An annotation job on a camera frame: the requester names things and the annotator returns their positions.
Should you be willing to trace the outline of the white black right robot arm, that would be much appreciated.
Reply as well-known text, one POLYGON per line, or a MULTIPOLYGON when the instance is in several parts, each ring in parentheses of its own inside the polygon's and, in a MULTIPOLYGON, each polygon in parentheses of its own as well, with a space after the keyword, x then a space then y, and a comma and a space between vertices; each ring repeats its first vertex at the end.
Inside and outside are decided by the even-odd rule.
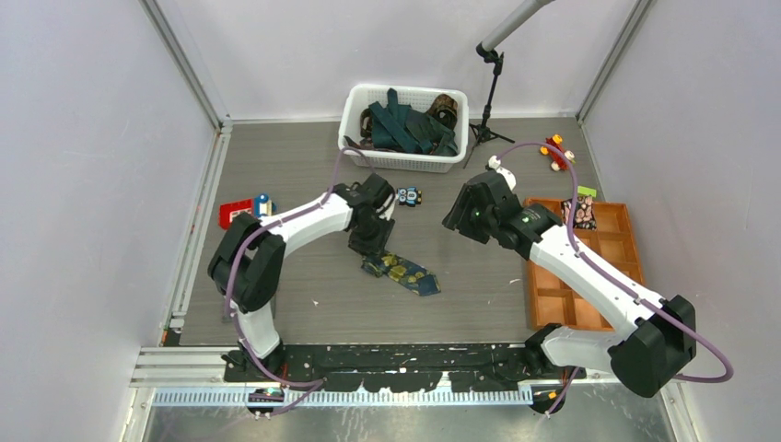
POLYGON ((676 327, 695 327, 694 306, 664 299, 569 235, 558 215, 540 204, 524 206, 516 179, 490 157, 485 172, 468 180, 442 224, 466 238, 495 239, 552 273, 606 319, 610 331, 550 323, 524 343, 527 369, 548 378, 560 367, 610 372, 636 395, 651 398, 696 355, 695 340, 676 327))

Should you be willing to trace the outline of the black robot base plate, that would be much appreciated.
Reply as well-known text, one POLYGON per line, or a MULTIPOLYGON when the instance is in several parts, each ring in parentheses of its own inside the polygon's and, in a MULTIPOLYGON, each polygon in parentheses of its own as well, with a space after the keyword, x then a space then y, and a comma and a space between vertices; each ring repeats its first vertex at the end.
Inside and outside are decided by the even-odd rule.
POLYGON ((263 364, 293 390, 331 392, 429 392, 442 380, 458 393, 511 391, 526 380, 561 385, 572 372, 513 343, 283 344, 263 364))

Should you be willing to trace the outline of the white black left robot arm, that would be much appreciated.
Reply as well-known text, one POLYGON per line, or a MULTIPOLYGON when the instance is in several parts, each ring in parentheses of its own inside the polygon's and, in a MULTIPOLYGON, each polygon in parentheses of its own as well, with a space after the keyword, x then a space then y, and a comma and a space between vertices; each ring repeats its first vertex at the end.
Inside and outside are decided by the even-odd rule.
POLYGON ((239 325, 247 369, 259 380, 275 379, 283 366, 282 339, 274 326, 272 301, 285 259, 311 242, 338 231, 365 257, 385 252, 394 227, 396 191, 380 175, 351 185, 333 185, 315 200, 279 215, 233 218, 207 274, 225 298, 227 315, 239 325))

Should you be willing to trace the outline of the blue yellow floral tie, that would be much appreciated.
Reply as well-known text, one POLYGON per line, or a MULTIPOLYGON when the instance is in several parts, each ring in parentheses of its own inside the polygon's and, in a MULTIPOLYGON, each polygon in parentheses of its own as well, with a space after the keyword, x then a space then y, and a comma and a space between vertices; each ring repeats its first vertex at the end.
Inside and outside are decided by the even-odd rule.
POLYGON ((378 278, 388 277, 420 297, 433 296, 441 292, 434 273, 395 253, 364 256, 361 269, 378 278))

